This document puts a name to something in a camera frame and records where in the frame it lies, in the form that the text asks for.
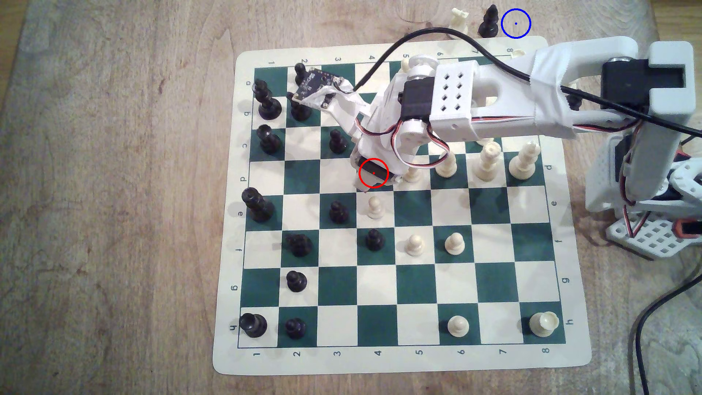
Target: wood grain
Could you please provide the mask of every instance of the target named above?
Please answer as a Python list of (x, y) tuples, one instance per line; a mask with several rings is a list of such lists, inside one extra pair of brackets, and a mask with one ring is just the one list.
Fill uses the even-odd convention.
[[(496, 3), (501, 11), (512, 6)], [(489, 4), (459, 5), (471, 12), (471, 32)], [(0, 392), (630, 391), (631, 325), (698, 269), (699, 253), (652, 262), (604, 240), (611, 217), (583, 207), (585, 171), (602, 140), (592, 134), (565, 143), (594, 349), (589, 365), (295, 377), (232, 377), (212, 368), (236, 57), (253, 49), (391, 42), (428, 24), (448, 25), (454, 6), (30, 3), (0, 115)], [(519, 7), (531, 16), (530, 34), (550, 43), (624, 34), (644, 46), (657, 39), (643, 1), (533, 0)], [(597, 91), (595, 81), (585, 83)], [(647, 324), (654, 393), (702, 391), (701, 296), (690, 290)]]

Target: chess piece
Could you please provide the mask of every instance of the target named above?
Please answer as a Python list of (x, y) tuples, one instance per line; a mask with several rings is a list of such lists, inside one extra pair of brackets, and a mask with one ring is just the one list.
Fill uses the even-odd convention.
[(553, 331), (558, 328), (559, 324), (560, 320), (558, 316), (551, 311), (536, 313), (529, 319), (529, 329), (531, 333), (539, 337), (551, 336)]
[(266, 200), (256, 188), (249, 187), (241, 193), (241, 199), (249, 208), (252, 218), (256, 222), (265, 222), (275, 213), (275, 206)]
[(519, 154), (510, 160), (510, 174), (518, 180), (526, 180), (534, 175), (536, 166), (534, 163), (538, 159), (538, 154), (541, 153), (541, 147), (533, 141), (524, 144)]
[(500, 145), (494, 141), (489, 141), (483, 145), (483, 149), (480, 151), (480, 158), (473, 162), (473, 174), (485, 182), (494, 180), (501, 151)]

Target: chessboard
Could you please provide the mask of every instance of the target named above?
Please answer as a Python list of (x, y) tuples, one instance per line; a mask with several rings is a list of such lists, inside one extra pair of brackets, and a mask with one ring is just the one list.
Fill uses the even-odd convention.
[[(481, 39), (498, 58), (509, 59), (546, 46), (542, 37)], [(334, 119), (319, 111), (304, 122), (291, 116), (286, 92), (294, 92), (293, 66), (302, 62), (355, 84), (389, 44), (293, 48), (242, 53), (235, 70), (232, 130), (213, 348), (214, 368), (231, 375), (299, 375), (443, 370), (544, 368), (584, 365), (591, 348), (562, 142), (546, 136), (497, 138), (503, 154), (497, 177), (472, 174), (481, 146), (450, 143), (458, 170), (450, 178), (422, 169), (416, 183), (382, 186), (367, 193), (353, 186), (353, 143), (341, 154), (329, 149)], [(488, 63), (462, 41), (407, 43), (383, 63), (359, 92), (370, 103), (400, 70), (403, 58), (436, 56), (441, 63), (475, 59)], [(267, 82), (282, 105), (266, 121), (254, 100), (254, 79)], [(256, 129), (272, 128), (281, 148), (264, 153)], [(535, 174), (524, 181), (507, 170), (528, 141), (541, 146)], [(429, 163), (441, 148), (425, 145), (415, 162)], [(256, 188), (275, 206), (272, 218), (256, 222), (242, 191)], [(385, 215), (371, 219), (376, 196)], [(350, 213), (343, 224), (329, 218), (333, 201)], [(370, 251), (369, 229), (385, 236)], [(459, 232), (465, 249), (451, 255), (444, 241)], [(312, 251), (295, 257), (286, 237), (304, 234)], [(409, 256), (405, 245), (419, 235), (425, 249)], [(292, 292), (286, 274), (307, 278)], [(559, 326), (535, 336), (529, 319), (551, 311)], [(261, 315), (267, 330), (249, 337), (239, 328), (244, 313)], [(447, 330), (452, 316), (468, 333)], [(291, 339), (284, 324), (306, 324)]]

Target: black pawn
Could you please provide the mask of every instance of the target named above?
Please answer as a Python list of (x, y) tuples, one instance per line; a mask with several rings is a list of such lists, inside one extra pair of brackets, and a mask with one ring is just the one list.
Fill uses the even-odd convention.
[(288, 282), (288, 288), (293, 292), (301, 292), (307, 287), (307, 277), (299, 271), (291, 270), (288, 275), (285, 276)]
[(280, 149), (282, 142), (280, 137), (273, 134), (270, 126), (263, 124), (256, 129), (256, 136), (259, 139), (261, 150), (267, 154), (275, 154)]
[(305, 329), (307, 329), (305, 321), (299, 318), (290, 318), (285, 321), (285, 333), (291, 339), (300, 339), (302, 336), (305, 336)]
[(349, 219), (349, 209), (341, 202), (335, 200), (329, 208), (329, 218), (335, 224), (343, 224)]
[(483, 23), (478, 27), (478, 34), (480, 34), (480, 37), (484, 39), (495, 37), (498, 32), (497, 22), (499, 20), (500, 16), (497, 13), (497, 6), (493, 4), (485, 11)]
[(371, 251), (378, 251), (385, 245), (385, 236), (378, 229), (371, 229), (366, 235), (366, 247)]
[(335, 154), (343, 154), (348, 147), (346, 139), (341, 136), (341, 132), (338, 129), (332, 129), (329, 132), (329, 149)]
[(270, 89), (268, 89), (268, 84), (262, 79), (257, 79), (253, 82), (252, 89), (254, 97), (256, 97), (256, 100), (260, 103), (258, 106), (258, 114), (261, 118), (267, 121), (278, 118), (283, 107), (277, 99), (272, 97), (272, 93)]
[(249, 337), (261, 337), (268, 329), (268, 323), (260, 314), (244, 313), (239, 317), (239, 327), (246, 332)]
[(310, 115), (312, 115), (312, 108), (293, 101), (292, 92), (288, 92), (287, 97), (290, 103), (290, 115), (293, 116), (295, 121), (304, 122), (310, 117)]
[(275, 213), (273, 203), (266, 200), (256, 188), (244, 189), (244, 192), (241, 193), (241, 199), (251, 210), (253, 220), (256, 222), (268, 221)]

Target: white chess piece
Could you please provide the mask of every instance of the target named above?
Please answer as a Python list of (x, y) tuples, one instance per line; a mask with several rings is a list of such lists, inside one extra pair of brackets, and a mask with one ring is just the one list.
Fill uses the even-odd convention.
[(529, 319), (529, 329), (539, 337), (551, 336), (553, 330), (558, 328), (560, 320), (555, 313), (546, 311), (545, 313), (536, 313)]
[(424, 240), (422, 240), (422, 238), (418, 235), (409, 236), (407, 246), (405, 246), (404, 250), (407, 252), (407, 254), (413, 257), (418, 257), (422, 255), (422, 252), (424, 252)]
[(468, 320), (466, 320), (464, 317), (453, 316), (449, 320), (448, 327), (451, 336), (463, 337), (468, 333), (470, 325), (468, 324)]
[(383, 203), (380, 203), (380, 199), (377, 196), (371, 196), (368, 199), (368, 216), (372, 219), (381, 219), (385, 214), (385, 208)]
[(510, 160), (510, 174), (518, 180), (526, 180), (534, 175), (536, 166), (534, 162), (541, 153), (541, 147), (533, 141), (524, 144), (519, 154)]
[(465, 250), (463, 236), (458, 232), (452, 233), (444, 242), (444, 248), (446, 248), (446, 252), (451, 255), (460, 254)]
[(458, 165), (456, 164), (456, 155), (454, 155), (452, 152), (449, 152), (449, 156), (434, 168), (434, 170), (437, 171), (437, 174), (445, 179), (453, 176), (457, 169)]
[(473, 162), (473, 174), (485, 182), (495, 179), (497, 174), (497, 161), (500, 159), (502, 148), (494, 141), (489, 141), (483, 145), (480, 151), (480, 159)]

